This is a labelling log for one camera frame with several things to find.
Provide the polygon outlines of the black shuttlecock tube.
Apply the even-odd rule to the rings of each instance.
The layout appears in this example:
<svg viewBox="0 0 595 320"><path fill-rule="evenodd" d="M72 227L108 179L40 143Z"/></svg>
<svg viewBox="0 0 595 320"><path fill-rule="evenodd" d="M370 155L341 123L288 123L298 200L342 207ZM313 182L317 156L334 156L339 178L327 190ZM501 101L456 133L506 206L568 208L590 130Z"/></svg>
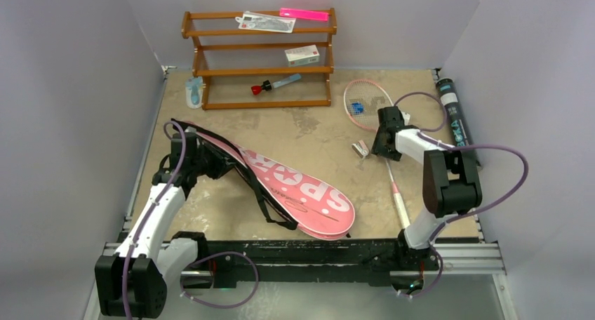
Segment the black shuttlecock tube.
<svg viewBox="0 0 595 320"><path fill-rule="evenodd" d="M448 125L455 145L458 147L473 145L469 125L460 106L457 91L452 79L441 78L436 82L439 99L447 111Z"/></svg>

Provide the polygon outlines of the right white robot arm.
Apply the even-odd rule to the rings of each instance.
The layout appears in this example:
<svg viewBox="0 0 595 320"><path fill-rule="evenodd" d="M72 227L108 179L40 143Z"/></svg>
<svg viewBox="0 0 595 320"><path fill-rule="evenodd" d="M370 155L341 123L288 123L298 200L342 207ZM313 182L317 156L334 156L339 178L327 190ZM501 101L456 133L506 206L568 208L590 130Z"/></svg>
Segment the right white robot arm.
<svg viewBox="0 0 595 320"><path fill-rule="evenodd" d="M429 248L439 227L480 206L483 195L476 157L472 151L432 142L419 128L405 124L396 106L378 109L377 117L372 154L392 161L406 155L423 166L422 211L404 228L405 243L394 249L396 264L410 269L419 263L421 249Z"/></svg>

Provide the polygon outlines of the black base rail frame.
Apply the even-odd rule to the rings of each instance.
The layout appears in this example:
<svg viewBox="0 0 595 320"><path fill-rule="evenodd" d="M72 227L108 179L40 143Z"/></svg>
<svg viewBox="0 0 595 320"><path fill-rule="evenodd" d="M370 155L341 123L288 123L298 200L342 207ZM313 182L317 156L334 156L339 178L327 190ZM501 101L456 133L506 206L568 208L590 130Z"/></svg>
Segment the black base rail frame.
<svg viewBox="0 0 595 320"><path fill-rule="evenodd" d="M442 275L504 273L497 244L439 239L432 249L409 250L396 239L208 240L177 235L157 258L134 259L131 277L142 286L159 280L186 286L234 288L239 282L365 283L417 293Z"/></svg>

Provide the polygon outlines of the pink racket cover bag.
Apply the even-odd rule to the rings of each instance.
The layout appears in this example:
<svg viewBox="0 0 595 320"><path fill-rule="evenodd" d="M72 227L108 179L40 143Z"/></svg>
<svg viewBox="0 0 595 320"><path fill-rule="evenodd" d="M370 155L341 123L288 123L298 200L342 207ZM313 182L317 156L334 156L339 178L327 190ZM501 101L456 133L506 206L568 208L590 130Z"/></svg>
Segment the pink racket cover bag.
<svg viewBox="0 0 595 320"><path fill-rule="evenodd" d="M318 178L246 149L192 122L176 121L193 128L208 156L223 169L231 167L253 189L268 222L287 229L300 229L317 239L334 241L349 235L355 221L353 203L340 190Z"/></svg>

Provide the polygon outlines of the blue grey eraser block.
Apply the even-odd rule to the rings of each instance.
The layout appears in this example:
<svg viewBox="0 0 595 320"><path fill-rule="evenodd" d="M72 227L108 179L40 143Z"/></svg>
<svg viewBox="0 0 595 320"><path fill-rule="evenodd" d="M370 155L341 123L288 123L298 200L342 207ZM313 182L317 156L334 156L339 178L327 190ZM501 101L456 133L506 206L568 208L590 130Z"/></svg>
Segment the blue grey eraser block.
<svg viewBox="0 0 595 320"><path fill-rule="evenodd" d="M349 109L353 116L358 116L365 112L365 107L361 102L352 102Z"/></svg>

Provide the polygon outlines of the light blue packaged item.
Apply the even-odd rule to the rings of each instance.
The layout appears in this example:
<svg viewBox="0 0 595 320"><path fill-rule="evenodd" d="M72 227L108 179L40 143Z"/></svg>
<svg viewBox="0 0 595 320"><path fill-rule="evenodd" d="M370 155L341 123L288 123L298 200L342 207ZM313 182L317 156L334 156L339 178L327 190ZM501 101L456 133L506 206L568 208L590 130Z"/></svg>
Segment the light blue packaged item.
<svg viewBox="0 0 595 320"><path fill-rule="evenodd" d="M192 77L185 82L185 99L191 109L201 108L203 96L203 78Z"/></svg>

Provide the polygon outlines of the clear plastic blister package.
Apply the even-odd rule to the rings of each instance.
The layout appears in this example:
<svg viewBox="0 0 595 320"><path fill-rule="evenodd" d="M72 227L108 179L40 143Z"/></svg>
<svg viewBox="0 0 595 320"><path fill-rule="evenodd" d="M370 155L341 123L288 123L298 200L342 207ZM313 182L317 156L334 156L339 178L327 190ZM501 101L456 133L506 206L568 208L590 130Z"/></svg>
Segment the clear plastic blister package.
<svg viewBox="0 0 595 320"><path fill-rule="evenodd" d="M235 17L239 29L260 32L292 33L296 19L281 16L265 15L245 11L242 16Z"/></svg>

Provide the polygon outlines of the pink flat ruler package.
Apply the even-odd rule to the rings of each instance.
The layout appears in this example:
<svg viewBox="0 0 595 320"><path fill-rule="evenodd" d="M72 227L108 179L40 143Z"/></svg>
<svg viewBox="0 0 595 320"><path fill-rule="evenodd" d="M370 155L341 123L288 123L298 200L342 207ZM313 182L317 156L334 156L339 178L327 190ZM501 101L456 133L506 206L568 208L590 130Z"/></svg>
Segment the pink flat ruler package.
<svg viewBox="0 0 595 320"><path fill-rule="evenodd" d="M318 22L327 22L329 13L324 11L313 11L296 8L280 8L279 15L286 18L295 18L299 20L311 20Z"/></svg>

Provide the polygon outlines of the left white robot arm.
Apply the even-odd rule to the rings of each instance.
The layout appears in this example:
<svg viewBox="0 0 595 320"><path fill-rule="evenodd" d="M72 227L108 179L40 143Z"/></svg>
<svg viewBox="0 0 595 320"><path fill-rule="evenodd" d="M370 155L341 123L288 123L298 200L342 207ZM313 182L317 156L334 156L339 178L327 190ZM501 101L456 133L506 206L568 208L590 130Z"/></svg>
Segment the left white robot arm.
<svg viewBox="0 0 595 320"><path fill-rule="evenodd" d="M159 317L168 289L179 282L182 270L208 264L204 233L178 232L170 243L163 240L197 178L212 174L220 160L193 131L174 134L165 159L172 168L160 167L155 173L145 208L128 236L95 264L98 302L105 316Z"/></svg>

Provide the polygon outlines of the wooden three-tier shelf rack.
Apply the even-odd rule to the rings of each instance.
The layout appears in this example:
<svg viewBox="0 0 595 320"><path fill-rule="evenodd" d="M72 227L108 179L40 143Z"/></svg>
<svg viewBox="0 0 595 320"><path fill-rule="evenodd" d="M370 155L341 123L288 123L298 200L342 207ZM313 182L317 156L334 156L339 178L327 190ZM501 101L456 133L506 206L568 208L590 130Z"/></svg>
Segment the wooden three-tier shelf rack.
<svg viewBox="0 0 595 320"><path fill-rule="evenodd" d="M334 8L323 9L329 19L326 25L317 25L313 27L297 26L294 29L295 34L325 34L324 41L310 42L280 42L265 43L257 42L250 44L213 44L203 45L202 37L207 36L272 36L272 32L259 32L251 29L197 29L194 23L197 20L231 20L241 16L241 12L210 12L193 13L186 11L182 18L181 35L184 39L191 39L194 44L194 60L192 63L192 75L201 77L204 82L203 97L201 108L210 109L262 109L262 108L280 108L280 107L325 107L331 105L331 87L330 76L334 72L333 59L333 36L337 34L337 18ZM324 62L320 66L292 66L292 67L244 67L244 68L225 68L212 69L209 67L205 56L206 51L257 51L262 54L265 50L280 50L297 48L301 46L315 45L322 48L324 52ZM320 74L323 77L325 98L322 100L280 100L264 102L228 102L211 103L209 100L210 87L214 77L232 77L232 76L269 76L282 74Z"/></svg>

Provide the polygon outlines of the white red small box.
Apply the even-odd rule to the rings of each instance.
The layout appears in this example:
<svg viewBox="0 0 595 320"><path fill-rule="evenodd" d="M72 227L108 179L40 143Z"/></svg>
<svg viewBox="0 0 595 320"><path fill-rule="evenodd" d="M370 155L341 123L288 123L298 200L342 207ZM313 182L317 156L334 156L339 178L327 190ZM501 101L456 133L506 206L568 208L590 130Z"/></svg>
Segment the white red small box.
<svg viewBox="0 0 595 320"><path fill-rule="evenodd" d="M287 49L284 53L289 67L309 65L320 60L320 53L316 45Z"/></svg>

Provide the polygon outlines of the light blue glue stick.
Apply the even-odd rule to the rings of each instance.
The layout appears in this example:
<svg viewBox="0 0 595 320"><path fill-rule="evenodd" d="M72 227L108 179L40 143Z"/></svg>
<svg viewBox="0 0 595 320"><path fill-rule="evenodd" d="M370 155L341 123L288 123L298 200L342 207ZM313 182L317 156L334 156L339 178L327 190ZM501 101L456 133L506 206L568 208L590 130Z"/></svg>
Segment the light blue glue stick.
<svg viewBox="0 0 595 320"><path fill-rule="evenodd" d="M301 78L302 78L302 76L300 74L292 74L290 76L287 76L284 79L273 82L272 88L280 88L282 86L286 86L286 85L291 84L295 81L301 80Z"/></svg>

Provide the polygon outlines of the pink badminton racket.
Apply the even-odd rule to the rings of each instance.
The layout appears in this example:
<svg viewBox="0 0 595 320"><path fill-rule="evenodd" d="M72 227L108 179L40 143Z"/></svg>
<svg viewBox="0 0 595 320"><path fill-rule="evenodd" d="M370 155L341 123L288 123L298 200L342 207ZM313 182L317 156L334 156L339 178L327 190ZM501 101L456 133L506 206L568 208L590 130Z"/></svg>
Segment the pink badminton racket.
<svg viewBox="0 0 595 320"><path fill-rule="evenodd" d="M361 102L365 107L365 112L358 116L351 115L349 108L352 102ZM343 93L343 103L349 119L354 124L366 131L374 133L376 133L379 126L377 111L394 104L384 88L368 79L356 79L350 81ZM384 158L384 161L391 181L392 196L396 212L402 228L405 229L410 225L406 205L394 179L390 162L386 158Z"/></svg>

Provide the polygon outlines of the white pink small clip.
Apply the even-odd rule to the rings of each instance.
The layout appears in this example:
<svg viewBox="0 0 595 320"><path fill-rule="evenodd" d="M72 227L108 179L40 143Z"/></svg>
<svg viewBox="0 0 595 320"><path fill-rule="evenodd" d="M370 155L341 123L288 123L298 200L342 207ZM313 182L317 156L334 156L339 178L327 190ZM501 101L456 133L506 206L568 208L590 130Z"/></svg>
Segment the white pink small clip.
<svg viewBox="0 0 595 320"><path fill-rule="evenodd" d="M360 140L352 144L352 149L359 155L360 158L365 159L369 155L369 148L364 141Z"/></svg>

